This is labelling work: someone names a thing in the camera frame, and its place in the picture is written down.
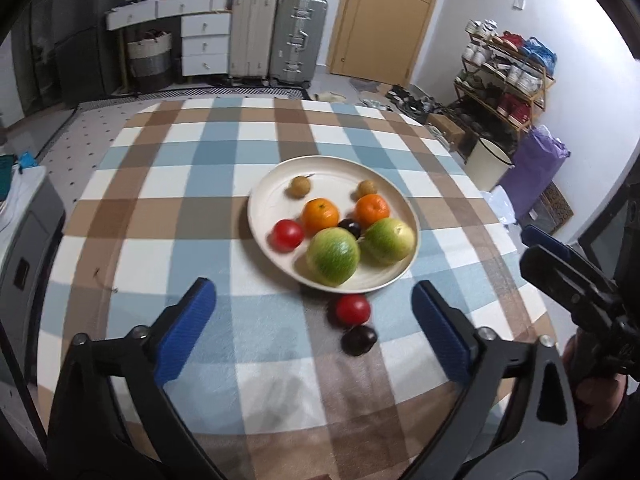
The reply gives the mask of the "person's right hand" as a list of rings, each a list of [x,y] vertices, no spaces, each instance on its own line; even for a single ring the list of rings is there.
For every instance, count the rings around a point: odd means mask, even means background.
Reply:
[[[588,348],[584,332],[578,330],[567,341],[562,359],[572,386],[577,418],[582,426],[597,428],[608,422],[620,407],[627,390],[627,377],[622,374],[579,374],[577,355]]]

